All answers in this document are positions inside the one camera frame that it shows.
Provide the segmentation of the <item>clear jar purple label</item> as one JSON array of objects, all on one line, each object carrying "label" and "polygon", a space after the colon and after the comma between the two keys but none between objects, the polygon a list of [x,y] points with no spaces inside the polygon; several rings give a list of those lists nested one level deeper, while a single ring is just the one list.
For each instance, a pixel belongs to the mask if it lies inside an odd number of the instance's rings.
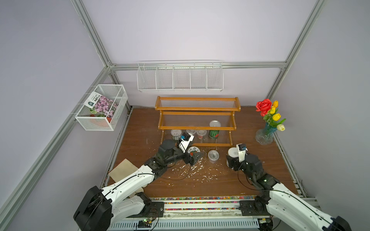
[{"label": "clear jar purple label", "polygon": [[219,160],[220,155],[216,150],[210,150],[208,152],[208,159],[211,163],[215,163]]}]

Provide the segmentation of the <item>clear jar silver lid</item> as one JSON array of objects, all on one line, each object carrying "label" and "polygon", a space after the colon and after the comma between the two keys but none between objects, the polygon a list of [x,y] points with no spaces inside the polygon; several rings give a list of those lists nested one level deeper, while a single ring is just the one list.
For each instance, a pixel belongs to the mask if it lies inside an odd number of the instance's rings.
[{"label": "clear jar silver lid", "polygon": [[182,130],[171,130],[171,136],[175,141],[178,141],[181,138],[182,134]]}]

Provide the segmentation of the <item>wooden two-tier shelf rack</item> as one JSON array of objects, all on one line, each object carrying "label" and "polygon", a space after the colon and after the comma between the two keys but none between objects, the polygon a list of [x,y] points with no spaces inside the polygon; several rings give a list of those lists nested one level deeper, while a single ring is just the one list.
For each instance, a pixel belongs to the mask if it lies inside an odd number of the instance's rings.
[{"label": "wooden two-tier shelf rack", "polygon": [[[197,97],[157,97],[155,109],[159,111],[158,129],[162,131],[161,141],[171,136],[171,130],[207,130],[203,140],[197,135],[194,144],[200,147],[232,147],[232,132],[237,129],[235,113],[241,110],[238,97],[197,98]],[[221,123],[219,137],[209,137],[210,122]]]}]

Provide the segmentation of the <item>strawberry lid seed jar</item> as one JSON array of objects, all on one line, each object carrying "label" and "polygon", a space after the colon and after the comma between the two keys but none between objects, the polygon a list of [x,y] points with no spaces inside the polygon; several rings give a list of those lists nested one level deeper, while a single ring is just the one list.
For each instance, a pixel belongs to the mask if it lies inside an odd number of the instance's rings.
[{"label": "strawberry lid seed jar", "polygon": [[196,146],[191,146],[187,149],[187,152],[190,154],[190,153],[199,153],[200,152],[200,149]]}]

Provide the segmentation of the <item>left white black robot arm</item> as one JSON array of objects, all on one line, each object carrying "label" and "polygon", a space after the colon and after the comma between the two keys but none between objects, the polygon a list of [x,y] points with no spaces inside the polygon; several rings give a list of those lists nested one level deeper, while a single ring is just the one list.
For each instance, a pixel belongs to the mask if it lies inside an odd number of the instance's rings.
[{"label": "left white black robot arm", "polygon": [[204,152],[189,153],[190,143],[165,140],[157,153],[134,173],[102,189],[97,186],[90,188],[73,215],[80,230],[106,231],[112,223],[140,214],[151,200],[143,193],[137,193],[139,188],[160,178],[169,164],[183,160],[193,166],[205,156]]}]

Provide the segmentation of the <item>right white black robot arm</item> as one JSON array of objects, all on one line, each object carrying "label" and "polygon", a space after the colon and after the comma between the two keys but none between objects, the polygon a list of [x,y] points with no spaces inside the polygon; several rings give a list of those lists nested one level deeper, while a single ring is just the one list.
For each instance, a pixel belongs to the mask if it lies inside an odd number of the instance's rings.
[{"label": "right white black robot arm", "polygon": [[246,154],[243,161],[227,156],[228,167],[242,171],[261,194],[255,197],[254,210],[268,212],[296,231],[350,231],[342,217],[332,217],[294,195],[283,183],[265,172],[260,159]]}]

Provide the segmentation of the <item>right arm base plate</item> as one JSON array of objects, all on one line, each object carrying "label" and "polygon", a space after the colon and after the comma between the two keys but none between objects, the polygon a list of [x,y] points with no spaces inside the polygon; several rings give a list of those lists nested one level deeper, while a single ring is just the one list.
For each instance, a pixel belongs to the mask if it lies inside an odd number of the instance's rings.
[{"label": "right arm base plate", "polygon": [[238,210],[241,211],[242,216],[271,216],[267,210],[266,203],[256,200],[242,200],[239,201]]}]

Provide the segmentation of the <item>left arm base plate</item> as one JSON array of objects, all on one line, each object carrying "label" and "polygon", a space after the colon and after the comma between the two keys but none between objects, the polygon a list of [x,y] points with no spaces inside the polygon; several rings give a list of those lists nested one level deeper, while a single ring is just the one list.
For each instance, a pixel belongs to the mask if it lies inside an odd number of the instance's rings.
[{"label": "left arm base plate", "polygon": [[150,202],[146,204],[143,210],[137,214],[129,216],[128,218],[149,218],[149,217],[163,217],[164,202]]}]

